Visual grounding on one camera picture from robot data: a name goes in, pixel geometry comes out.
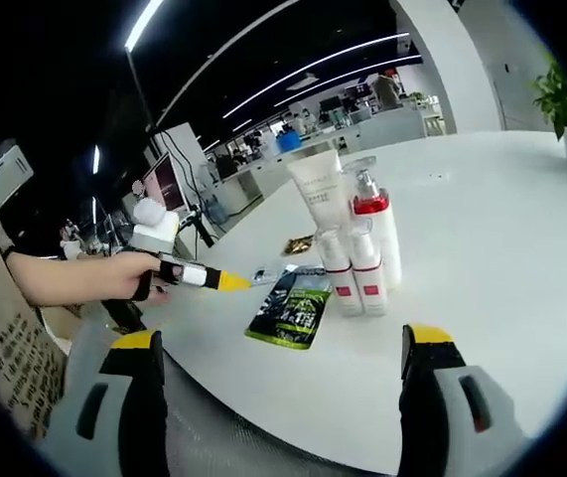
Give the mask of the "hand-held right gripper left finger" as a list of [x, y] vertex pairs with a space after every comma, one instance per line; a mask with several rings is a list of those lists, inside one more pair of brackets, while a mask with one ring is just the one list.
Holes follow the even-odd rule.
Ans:
[[122, 392], [107, 383], [93, 385], [80, 408], [76, 434], [87, 442], [95, 442], [100, 431], [113, 437], [122, 476], [167, 476], [161, 333], [144, 330], [120, 337], [110, 346], [99, 374], [130, 382]]

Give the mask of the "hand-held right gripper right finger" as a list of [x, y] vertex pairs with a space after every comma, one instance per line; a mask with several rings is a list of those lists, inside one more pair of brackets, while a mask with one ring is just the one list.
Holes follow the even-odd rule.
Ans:
[[527, 438], [510, 395], [444, 330], [402, 331], [401, 476], [502, 476]]

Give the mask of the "person's left hand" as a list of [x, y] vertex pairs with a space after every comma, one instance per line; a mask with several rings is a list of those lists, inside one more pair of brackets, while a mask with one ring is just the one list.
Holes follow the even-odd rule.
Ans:
[[125, 251], [97, 261], [92, 293], [99, 300], [121, 299], [163, 304], [169, 298], [168, 284], [158, 273], [161, 261], [146, 252]]

